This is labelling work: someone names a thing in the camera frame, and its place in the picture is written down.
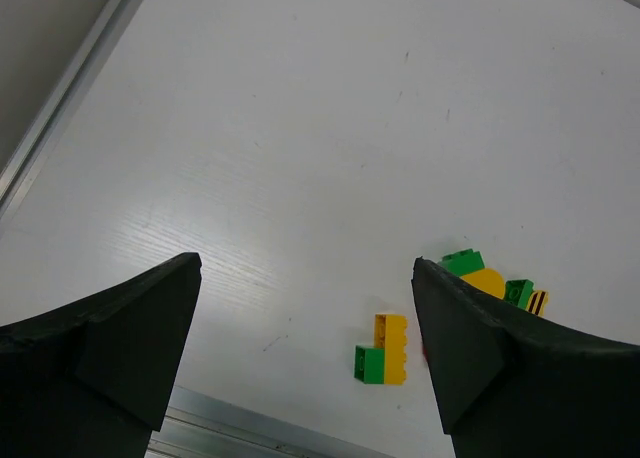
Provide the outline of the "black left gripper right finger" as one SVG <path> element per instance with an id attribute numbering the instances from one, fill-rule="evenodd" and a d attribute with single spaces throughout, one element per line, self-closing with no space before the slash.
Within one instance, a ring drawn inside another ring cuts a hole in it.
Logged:
<path id="1" fill-rule="evenodd" d="M 639 349 L 527 313 L 419 258 L 411 280 L 459 457 L 635 457 Z"/>

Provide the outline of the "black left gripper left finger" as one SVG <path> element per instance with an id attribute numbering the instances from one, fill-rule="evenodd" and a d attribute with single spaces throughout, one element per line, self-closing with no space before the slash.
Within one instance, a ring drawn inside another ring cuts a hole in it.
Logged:
<path id="1" fill-rule="evenodd" d="M 144 456 L 169 404 L 201 266 L 197 253 L 181 253 L 2 326 L 2 456 Z"/>

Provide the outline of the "yellow striped lego plate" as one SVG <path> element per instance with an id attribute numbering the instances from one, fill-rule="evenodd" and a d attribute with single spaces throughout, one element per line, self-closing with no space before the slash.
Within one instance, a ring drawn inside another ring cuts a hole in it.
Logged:
<path id="1" fill-rule="evenodd" d="M 549 301 L 549 293 L 544 290 L 534 290 L 526 305 L 526 311 L 536 316 L 543 316 Z"/>

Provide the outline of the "green lego plate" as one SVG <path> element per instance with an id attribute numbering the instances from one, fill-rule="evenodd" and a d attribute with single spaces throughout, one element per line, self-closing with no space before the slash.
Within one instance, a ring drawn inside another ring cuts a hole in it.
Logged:
<path id="1" fill-rule="evenodd" d="M 505 283 L 504 301 L 525 310 L 533 288 L 534 283 L 528 279 L 508 280 Z"/>

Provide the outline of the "yellow long lego brick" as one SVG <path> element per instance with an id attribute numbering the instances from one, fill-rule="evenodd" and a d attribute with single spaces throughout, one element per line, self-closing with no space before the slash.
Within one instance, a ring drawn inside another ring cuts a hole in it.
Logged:
<path id="1" fill-rule="evenodd" d="M 384 350 L 384 383 L 403 385 L 407 379 L 407 326 L 405 316 L 399 314 L 376 314 L 374 324 L 374 346 Z"/>

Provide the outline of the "small green lego brick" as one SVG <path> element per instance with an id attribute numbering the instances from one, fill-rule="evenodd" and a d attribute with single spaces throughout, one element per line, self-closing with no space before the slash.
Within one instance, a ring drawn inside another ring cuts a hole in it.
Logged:
<path id="1" fill-rule="evenodd" d="M 355 346 L 354 378 L 364 384 L 385 383 L 385 350 L 372 346 Z"/>

